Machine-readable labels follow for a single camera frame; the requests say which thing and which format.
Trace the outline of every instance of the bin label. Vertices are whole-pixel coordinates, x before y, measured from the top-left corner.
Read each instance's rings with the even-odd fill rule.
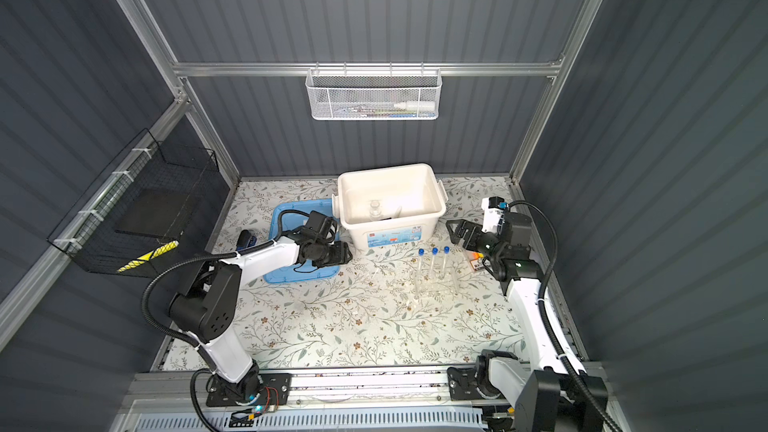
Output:
[[[390,228],[368,232],[368,246],[379,247],[381,245],[399,244],[401,242],[414,242],[422,239],[422,226],[403,228]]]

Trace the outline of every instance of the white mesh basket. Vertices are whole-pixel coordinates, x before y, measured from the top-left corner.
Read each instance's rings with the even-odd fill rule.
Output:
[[[441,88],[439,70],[412,75],[306,74],[312,118],[318,120],[434,120]]]

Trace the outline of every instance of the yellow object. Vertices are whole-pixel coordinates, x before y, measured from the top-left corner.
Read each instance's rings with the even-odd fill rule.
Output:
[[[172,242],[168,242],[166,245],[161,245],[152,252],[149,252],[147,254],[142,255],[141,257],[137,258],[136,260],[130,261],[128,264],[123,265],[118,269],[118,272],[124,272],[129,270],[130,268],[138,267],[141,264],[144,264],[146,261],[148,261],[151,258],[157,257],[158,255],[165,254],[169,250],[174,250],[179,245],[178,240],[174,240]]]

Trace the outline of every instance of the blue tray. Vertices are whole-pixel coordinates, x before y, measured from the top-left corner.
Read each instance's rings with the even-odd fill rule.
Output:
[[[302,200],[301,202],[287,202],[275,207],[275,211],[272,214],[272,226],[270,227],[270,238],[277,234],[277,215],[283,210],[293,209],[301,210],[302,212],[317,211],[326,216],[333,216],[333,202],[330,198],[322,198],[320,200]],[[306,217],[298,214],[285,214],[283,216],[283,230],[291,230],[298,226],[302,226],[306,221]],[[339,231],[336,231],[336,240],[339,239]],[[328,278],[333,277],[339,273],[339,265],[333,265],[331,267],[319,268],[309,274],[301,273],[297,271],[311,271],[315,268],[312,265],[312,261],[307,261],[306,264],[293,270],[296,266],[290,265],[288,267],[278,268],[273,270],[269,274],[264,275],[264,280],[270,284],[282,284],[284,282],[302,282],[310,281],[316,278]]]

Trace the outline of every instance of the floral pattern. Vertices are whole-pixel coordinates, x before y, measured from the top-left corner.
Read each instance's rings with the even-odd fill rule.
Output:
[[[475,272],[461,249],[448,256],[440,274],[442,248],[450,244],[445,220],[482,221],[480,201],[508,197],[502,177],[444,178],[447,213],[427,241],[354,249],[354,259],[331,278],[267,284],[262,278],[240,291],[233,323],[244,347],[262,368],[343,367],[470,362],[484,348],[510,350],[527,358],[518,321],[490,274]],[[336,180],[243,182],[216,241],[214,252],[234,249],[240,230],[264,239],[272,212],[282,202],[329,198]],[[435,270],[422,264],[421,293],[415,297],[418,249],[441,252]],[[197,352],[173,341],[164,370],[203,367]]]

